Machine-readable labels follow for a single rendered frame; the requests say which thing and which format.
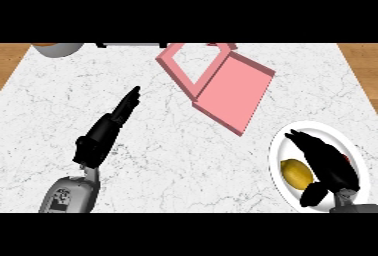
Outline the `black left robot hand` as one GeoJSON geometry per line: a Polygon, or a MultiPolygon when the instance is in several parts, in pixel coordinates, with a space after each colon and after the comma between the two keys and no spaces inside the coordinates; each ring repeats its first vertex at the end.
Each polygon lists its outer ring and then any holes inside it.
{"type": "Polygon", "coordinates": [[[139,104],[139,91],[141,87],[136,86],[114,111],[101,117],[88,134],[76,141],[77,150],[73,161],[89,168],[98,168],[110,154],[120,129],[139,104]]]}

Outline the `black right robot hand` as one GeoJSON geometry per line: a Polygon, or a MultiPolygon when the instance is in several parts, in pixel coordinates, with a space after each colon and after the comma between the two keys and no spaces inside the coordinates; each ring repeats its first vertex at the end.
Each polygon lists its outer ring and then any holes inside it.
{"type": "Polygon", "coordinates": [[[350,198],[361,190],[355,168],[339,149],[318,137],[291,130],[285,137],[294,142],[305,154],[318,182],[305,189],[300,205],[318,206],[328,192],[350,198]]]}

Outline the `yellow lemon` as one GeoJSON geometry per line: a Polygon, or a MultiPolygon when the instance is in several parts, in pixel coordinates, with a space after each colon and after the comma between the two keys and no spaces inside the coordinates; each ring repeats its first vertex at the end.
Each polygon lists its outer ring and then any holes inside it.
{"type": "Polygon", "coordinates": [[[281,174],[290,186],[297,190],[305,190],[313,183],[312,170],[297,159],[287,159],[281,162],[281,174]]]}

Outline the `white round plate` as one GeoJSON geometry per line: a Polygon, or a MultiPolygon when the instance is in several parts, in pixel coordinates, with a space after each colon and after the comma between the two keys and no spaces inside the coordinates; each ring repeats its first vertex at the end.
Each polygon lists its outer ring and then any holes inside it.
{"type": "Polygon", "coordinates": [[[297,190],[285,181],[281,174],[281,162],[287,159],[297,159],[308,164],[305,154],[297,148],[293,141],[285,137],[285,134],[296,130],[305,132],[313,137],[318,137],[327,144],[333,145],[339,151],[347,156],[350,164],[355,168],[361,190],[352,197],[355,204],[367,204],[371,192],[371,177],[365,164],[364,157],[344,134],[330,125],[316,121],[299,121],[288,124],[277,133],[269,150],[269,170],[275,182],[277,189],[284,197],[287,203],[300,213],[328,213],[336,206],[334,194],[328,193],[322,202],[316,207],[303,207],[300,205],[302,190],[297,190]]]}

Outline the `pink open cardboard box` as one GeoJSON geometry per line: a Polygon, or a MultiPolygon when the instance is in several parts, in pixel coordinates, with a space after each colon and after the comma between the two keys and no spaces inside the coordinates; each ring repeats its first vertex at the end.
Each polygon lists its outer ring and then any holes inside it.
{"type": "Polygon", "coordinates": [[[235,43],[216,43],[219,55],[192,82],[175,55],[184,43],[172,43],[157,62],[192,100],[192,106],[238,136],[246,132],[275,71],[240,53],[235,43]]]}

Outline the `grey round bowl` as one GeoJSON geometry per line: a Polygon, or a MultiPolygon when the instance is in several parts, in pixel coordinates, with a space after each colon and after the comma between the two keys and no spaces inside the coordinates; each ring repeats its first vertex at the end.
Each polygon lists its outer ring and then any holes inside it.
{"type": "Polygon", "coordinates": [[[83,43],[33,44],[40,54],[49,58],[70,56],[83,47],[83,43]]]}

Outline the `pale appliance with black feet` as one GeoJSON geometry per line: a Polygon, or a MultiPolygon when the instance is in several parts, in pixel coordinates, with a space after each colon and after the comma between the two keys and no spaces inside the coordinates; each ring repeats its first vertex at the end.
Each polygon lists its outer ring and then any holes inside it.
{"type": "Polygon", "coordinates": [[[107,48],[108,46],[158,46],[167,48],[169,43],[95,43],[98,48],[107,48]]]}

